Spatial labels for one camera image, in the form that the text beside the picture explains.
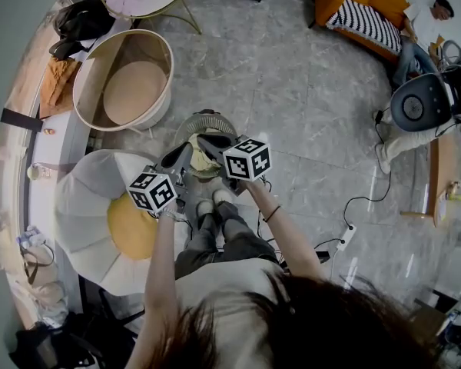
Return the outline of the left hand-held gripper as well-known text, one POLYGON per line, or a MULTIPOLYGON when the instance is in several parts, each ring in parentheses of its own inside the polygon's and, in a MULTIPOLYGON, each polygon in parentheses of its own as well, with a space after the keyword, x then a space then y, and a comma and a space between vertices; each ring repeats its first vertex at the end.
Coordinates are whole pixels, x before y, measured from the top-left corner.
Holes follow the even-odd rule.
POLYGON ((187 202, 186 175, 189 173, 193 145, 185 142, 166 152, 161 160, 150 163, 138 158, 126 167, 126 191, 136 208, 161 212, 175 204, 176 212, 184 212, 187 202))

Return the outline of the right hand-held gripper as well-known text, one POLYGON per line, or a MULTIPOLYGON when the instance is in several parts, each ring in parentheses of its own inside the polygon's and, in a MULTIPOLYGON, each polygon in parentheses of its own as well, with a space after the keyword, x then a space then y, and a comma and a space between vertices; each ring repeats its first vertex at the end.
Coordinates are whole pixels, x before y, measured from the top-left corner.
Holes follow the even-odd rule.
POLYGON ((235 195, 244 191, 244 182, 262 178, 271 169, 270 144, 254 138, 237 142, 237 136, 228 133, 203 133, 197 136, 201 150, 224 168, 222 182, 235 195))

